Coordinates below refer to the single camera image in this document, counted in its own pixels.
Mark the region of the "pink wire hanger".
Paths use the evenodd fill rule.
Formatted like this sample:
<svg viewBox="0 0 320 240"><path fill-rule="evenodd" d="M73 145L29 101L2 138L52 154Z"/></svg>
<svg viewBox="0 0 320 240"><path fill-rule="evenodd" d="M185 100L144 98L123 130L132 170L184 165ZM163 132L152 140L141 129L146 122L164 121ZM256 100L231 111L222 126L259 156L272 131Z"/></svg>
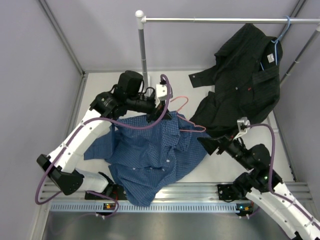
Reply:
<svg viewBox="0 0 320 240"><path fill-rule="evenodd" d="M188 104L189 102L189 98L187 96L183 96L183 95L180 95L180 96L177 96L177 97L174 97L173 99L170 100L170 103L178 100L178 99L184 99L185 102L176 110L177 112L177 117L187 123L189 123L190 125L192 125L192 128L190 129L180 129L181 132L187 132L187 133L204 133L207 129L206 127L202 126L202 125L197 125L195 124L194 122L186 119L184 116L182 116L180 114L180 111L184 108L185 105Z"/></svg>

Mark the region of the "blue plaid shirt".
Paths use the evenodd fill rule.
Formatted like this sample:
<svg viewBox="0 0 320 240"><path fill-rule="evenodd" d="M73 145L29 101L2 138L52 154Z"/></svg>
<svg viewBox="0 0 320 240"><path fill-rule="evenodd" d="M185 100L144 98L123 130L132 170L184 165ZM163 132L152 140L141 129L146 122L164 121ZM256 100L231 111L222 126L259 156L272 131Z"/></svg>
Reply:
<svg viewBox="0 0 320 240"><path fill-rule="evenodd" d="M123 186L131 204L148 207L158 191L189 174L207 155L197 140L205 132L181 132L193 126L170 112L171 120L161 120L147 130L115 124L97 138L84 153L85 160L103 159L116 184ZM119 119L134 126L147 126L146 115Z"/></svg>

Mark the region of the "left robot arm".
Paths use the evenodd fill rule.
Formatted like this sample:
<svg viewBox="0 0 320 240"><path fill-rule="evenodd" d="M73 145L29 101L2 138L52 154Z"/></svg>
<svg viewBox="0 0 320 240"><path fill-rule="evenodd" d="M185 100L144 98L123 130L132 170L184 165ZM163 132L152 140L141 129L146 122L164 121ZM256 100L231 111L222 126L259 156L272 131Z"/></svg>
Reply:
<svg viewBox="0 0 320 240"><path fill-rule="evenodd" d="M118 83L111 90L98 94L90 104L83 119L69 136L48 155L41 154L36 162L44 175L36 189L35 202L40 201L40 191L49 178L66 196L85 191L86 198L97 196L106 200L113 195L114 183L102 172L93 173L77 169L80 158L92 143L102 136L109 123L133 130L147 130L162 119L168 119L168 106L173 91L168 77L161 74L160 83L146 96L143 76L127 70L120 74ZM118 121L127 111L145 113L147 126L132 126Z"/></svg>

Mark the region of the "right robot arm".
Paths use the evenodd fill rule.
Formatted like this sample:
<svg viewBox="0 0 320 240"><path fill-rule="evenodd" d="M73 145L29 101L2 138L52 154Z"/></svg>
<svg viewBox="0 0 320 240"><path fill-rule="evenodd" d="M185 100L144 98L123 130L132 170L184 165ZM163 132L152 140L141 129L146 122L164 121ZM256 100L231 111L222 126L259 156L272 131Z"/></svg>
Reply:
<svg viewBox="0 0 320 240"><path fill-rule="evenodd" d="M242 139L198 141L209 153L227 153L245 172L229 186L231 196L248 199L269 215L291 240L318 240L320 222L294 197L283 179L271 167L271 155L264 144L246 148Z"/></svg>

